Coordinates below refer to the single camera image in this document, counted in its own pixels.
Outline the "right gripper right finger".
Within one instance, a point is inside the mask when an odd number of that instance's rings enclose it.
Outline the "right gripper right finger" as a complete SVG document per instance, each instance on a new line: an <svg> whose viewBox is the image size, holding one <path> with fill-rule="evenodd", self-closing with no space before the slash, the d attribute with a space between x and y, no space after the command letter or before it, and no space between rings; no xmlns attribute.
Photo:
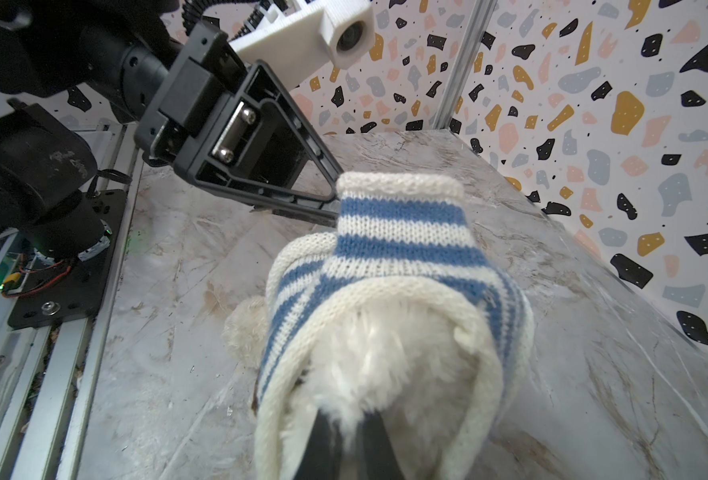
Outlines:
<svg viewBox="0 0 708 480"><path fill-rule="evenodd" d="M356 430L359 480L404 480L384 421L379 412L367 413Z"/></svg>

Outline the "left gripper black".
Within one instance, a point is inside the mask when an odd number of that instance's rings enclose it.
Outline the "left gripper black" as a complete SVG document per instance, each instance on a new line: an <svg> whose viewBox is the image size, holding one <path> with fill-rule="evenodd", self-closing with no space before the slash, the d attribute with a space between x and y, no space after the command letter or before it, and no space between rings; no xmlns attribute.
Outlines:
<svg viewBox="0 0 708 480"><path fill-rule="evenodd" d="M187 183L224 198L298 198L331 202L340 165L276 73L246 66L227 35L197 24L165 64L139 40L89 25L79 48L89 85L122 123L137 122L135 142L151 166L170 166ZM325 187L296 186L304 170ZM253 212L335 227L338 214L254 206Z"/></svg>

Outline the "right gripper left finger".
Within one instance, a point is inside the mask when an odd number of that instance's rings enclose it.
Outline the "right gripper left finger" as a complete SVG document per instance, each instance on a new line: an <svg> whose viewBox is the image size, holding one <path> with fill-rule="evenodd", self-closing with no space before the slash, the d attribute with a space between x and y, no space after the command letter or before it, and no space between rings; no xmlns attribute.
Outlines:
<svg viewBox="0 0 708 480"><path fill-rule="evenodd" d="M342 458L340 429L325 412L319 410L294 480L338 480Z"/></svg>

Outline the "blue white striped knit sweater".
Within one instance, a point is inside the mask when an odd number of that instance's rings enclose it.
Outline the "blue white striped knit sweater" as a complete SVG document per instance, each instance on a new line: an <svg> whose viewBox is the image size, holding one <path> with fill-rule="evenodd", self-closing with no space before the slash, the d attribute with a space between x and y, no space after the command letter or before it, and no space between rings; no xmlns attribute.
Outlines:
<svg viewBox="0 0 708 480"><path fill-rule="evenodd" d="M529 369L535 320L519 285L478 246L462 185L430 174L343 174L334 230L300 237L279 253L248 315L265 329L254 390L254 461L260 479L283 479L278 452L283 402L325 327L377 301L427 306L454 338L495 371L451 451L481 450Z"/></svg>

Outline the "white fluffy teddy bear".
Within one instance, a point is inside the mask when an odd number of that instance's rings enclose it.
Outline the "white fluffy teddy bear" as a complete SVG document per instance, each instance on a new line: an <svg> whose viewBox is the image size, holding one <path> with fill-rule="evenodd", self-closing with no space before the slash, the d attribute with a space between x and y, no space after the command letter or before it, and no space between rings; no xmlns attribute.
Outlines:
<svg viewBox="0 0 708 480"><path fill-rule="evenodd" d="M355 424L372 412L381 414L407 478L466 478L481 445L449 448L479 401L476 385L495 369L466 352L453 324L427 306L377 301L344 315L325 327L283 402L281 478L300 466L318 412L342 429L345 479L356 476Z"/></svg>

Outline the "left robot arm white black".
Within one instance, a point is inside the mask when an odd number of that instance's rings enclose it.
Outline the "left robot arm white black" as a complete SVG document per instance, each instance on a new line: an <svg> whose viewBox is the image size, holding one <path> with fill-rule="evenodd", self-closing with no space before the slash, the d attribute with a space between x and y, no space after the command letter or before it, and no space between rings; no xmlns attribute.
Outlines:
<svg viewBox="0 0 708 480"><path fill-rule="evenodd" d="M188 42L157 55L130 30L79 1L0 1L0 226L17 229L41 255L88 259L110 244L92 205L100 168L86 141L20 93L50 95L95 85L137 125L153 166L187 183L277 215L332 226L337 197L295 183L307 164L329 184L341 167L277 75L244 63L226 35L197 24Z"/></svg>

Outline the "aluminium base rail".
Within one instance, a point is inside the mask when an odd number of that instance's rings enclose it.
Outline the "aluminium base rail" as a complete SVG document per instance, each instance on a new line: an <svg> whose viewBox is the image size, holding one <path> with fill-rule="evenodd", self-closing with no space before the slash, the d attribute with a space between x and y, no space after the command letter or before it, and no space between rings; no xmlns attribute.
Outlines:
<svg viewBox="0 0 708 480"><path fill-rule="evenodd" d="M136 203L142 164L136 127L103 121L79 127L102 168L130 176L101 179L96 193L127 193L103 303L95 317L0 335L0 479L74 479L84 441Z"/></svg>

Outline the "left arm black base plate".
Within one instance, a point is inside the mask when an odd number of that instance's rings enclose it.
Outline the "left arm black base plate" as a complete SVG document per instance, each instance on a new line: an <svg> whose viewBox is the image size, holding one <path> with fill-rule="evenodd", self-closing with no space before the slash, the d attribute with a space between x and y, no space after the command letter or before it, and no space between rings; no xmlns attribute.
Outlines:
<svg viewBox="0 0 708 480"><path fill-rule="evenodd" d="M8 325L19 330L96 316L103 303L127 193L75 191L24 229L31 245Z"/></svg>

